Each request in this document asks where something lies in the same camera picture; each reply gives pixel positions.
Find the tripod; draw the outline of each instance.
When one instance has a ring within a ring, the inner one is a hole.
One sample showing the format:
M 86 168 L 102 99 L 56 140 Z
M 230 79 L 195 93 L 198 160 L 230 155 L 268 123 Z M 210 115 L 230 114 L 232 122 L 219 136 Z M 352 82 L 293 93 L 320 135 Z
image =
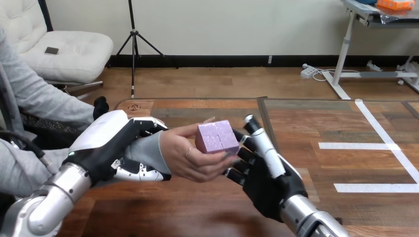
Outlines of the tripod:
M 152 47 L 156 52 L 158 52 L 170 65 L 172 65 L 174 68 L 178 69 L 179 67 L 173 63 L 172 61 L 170 61 L 168 59 L 168 57 L 165 57 L 164 54 L 162 54 L 156 47 L 154 47 L 150 42 L 148 42 L 143 36 L 140 35 L 140 33 L 135 30 L 135 25 L 134 25 L 134 15 L 132 13 L 132 2 L 131 0 L 128 0 L 128 5 L 129 5 L 129 15 L 131 17 L 131 26 L 132 26 L 132 31 L 129 33 L 128 38 L 125 40 L 125 43 L 122 45 L 122 47 L 120 48 L 120 50 L 118 51 L 117 55 L 118 56 L 121 51 L 123 50 L 123 48 L 125 47 L 125 45 L 128 43 L 129 39 L 132 38 L 132 80 L 131 80 L 131 98 L 134 98 L 134 73 L 135 73 L 135 59 L 139 59 L 140 55 L 138 54 L 138 45 L 137 45 L 137 36 L 140 37 L 144 42 L 146 42 L 150 47 Z

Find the gray sleeve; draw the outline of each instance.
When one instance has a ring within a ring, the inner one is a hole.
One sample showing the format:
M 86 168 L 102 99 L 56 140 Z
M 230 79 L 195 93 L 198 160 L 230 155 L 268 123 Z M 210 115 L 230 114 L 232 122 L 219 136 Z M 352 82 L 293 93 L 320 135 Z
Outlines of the gray sleeve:
M 68 122 L 80 129 L 93 122 L 93 106 L 60 91 L 40 78 L 7 42 L 0 27 L 2 63 L 18 106 L 43 119 Z
M 68 155 L 68 149 L 45 151 L 57 168 Z M 0 139 L 0 193 L 27 197 L 51 174 L 34 153 L 14 148 Z
M 160 135 L 158 132 L 152 136 L 134 141 L 125 152 L 125 157 L 151 166 L 164 174 L 171 174 L 162 152 L 160 151 Z
M 160 134 L 142 138 L 126 149 L 126 158 L 152 166 L 158 171 L 171 174 L 160 152 Z M 57 168 L 68 155 L 68 149 L 44 151 Z M 51 176 L 34 153 L 14 148 L 0 139 L 0 193 L 27 197 L 38 189 Z M 97 187 L 115 183 L 103 182 Z

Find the black robotic glove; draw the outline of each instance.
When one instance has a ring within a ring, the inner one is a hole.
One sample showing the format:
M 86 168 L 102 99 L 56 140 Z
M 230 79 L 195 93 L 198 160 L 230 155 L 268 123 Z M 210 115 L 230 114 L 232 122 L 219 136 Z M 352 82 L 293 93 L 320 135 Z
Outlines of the black robotic glove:
M 265 160 L 255 153 L 257 147 L 252 137 L 236 130 L 234 133 L 248 149 L 240 148 L 238 156 L 242 160 L 226 170 L 224 175 L 243 186 L 243 191 L 263 216 L 283 222 L 280 217 L 282 204 L 297 194 L 308 197 L 299 174 L 282 160 L 286 173 L 273 179 Z

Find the tripod leg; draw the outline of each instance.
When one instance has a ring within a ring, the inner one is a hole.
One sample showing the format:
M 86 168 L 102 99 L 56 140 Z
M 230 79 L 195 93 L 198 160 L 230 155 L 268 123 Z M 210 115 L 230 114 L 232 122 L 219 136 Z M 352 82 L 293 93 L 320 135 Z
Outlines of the tripod leg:
M 119 49 L 119 51 L 118 51 L 118 53 L 117 53 L 117 55 L 116 55 L 116 56 L 118 56 L 118 55 L 121 53 L 121 51 L 122 51 L 122 50 L 123 50 L 123 48 L 125 47 L 126 43 L 128 43 L 129 38 L 131 38 L 133 35 L 134 35 L 134 34 L 133 34 L 132 32 L 129 34 L 128 38 L 125 40 L 125 43 L 124 43 L 124 44 L 122 45 L 122 47 Z M 107 67 L 108 67 L 108 68 L 110 68 L 110 67 L 111 67 L 111 63 L 110 63 L 110 62 L 108 63 Z
M 121 53 L 121 51 L 124 49 L 124 47 L 125 47 L 125 45 L 126 45 L 126 43 L 128 43 L 128 40 L 129 40 L 129 38 L 131 38 L 131 37 L 133 37 L 134 36 L 134 34 L 131 32 L 130 34 L 129 34 L 129 36 L 128 36 L 128 38 L 125 40 L 125 43 L 122 45 L 122 47 L 119 49 L 119 51 L 118 51 L 118 53 L 117 53 L 117 56 Z
M 135 73 L 135 35 L 132 38 L 132 79 L 131 79 L 131 98 L 134 98 L 134 73 Z
M 137 55 L 137 60 L 140 58 L 140 55 L 138 54 L 138 44 L 137 44 L 137 36 L 134 35 L 135 40 L 135 55 Z
M 164 54 L 162 54 L 158 49 L 156 49 L 156 47 L 154 47 L 150 42 L 148 42 L 143 36 L 140 35 L 140 33 L 137 31 L 135 32 L 136 35 L 138 35 L 138 37 L 140 37 L 144 42 L 146 42 L 150 47 L 152 47 L 156 52 L 158 52 L 161 56 L 163 56 L 163 58 L 169 63 L 171 64 L 174 68 L 178 69 L 178 65 L 173 62 L 172 60 L 170 60 L 168 57 L 165 57 Z

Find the white tape line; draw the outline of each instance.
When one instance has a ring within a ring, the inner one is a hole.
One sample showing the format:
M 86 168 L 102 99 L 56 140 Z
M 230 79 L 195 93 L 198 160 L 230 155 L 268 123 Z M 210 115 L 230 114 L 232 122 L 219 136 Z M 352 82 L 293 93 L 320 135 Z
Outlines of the white tape line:
M 319 148 L 326 150 L 401 150 L 397 144 L 347 142 L 319 142 Z
M 374 128 L 374 130 L 378 133 L 378 135 L 381 137 L 381 139 L 384 141 L 384 143 L 390 145 L 395 144 L 393 139 L 385 132 L 385 130 L 381 127 L 380 123 L 377 121 L 377 119 L 371 114 L 371 112 L 368 110 L 368 108 L 364 105 L 362 100 L 356 99 L 355 100 L 356 106 L 358 106 L 359 110 L 362 112 L 362 114 L 365 116 L 365 118 L 368 120 L 368 122 L 371 124 L 371 126 Z M 410 174 L 410 176 L 413 178 L 413 180 L 419 184 L 419 172 L 418 170 L 412 165 L 412 163 L 407 159 L 405 154 L 402 151 L 394 151 L 391 150 L 393 154 L 396 156 L 396 158 L 399 160 L 399 162 L 402 164 L 402 166 L 406 169 L 406 171 Z
M 338 193 L 419 193 L 418 184 L 335 184 Z

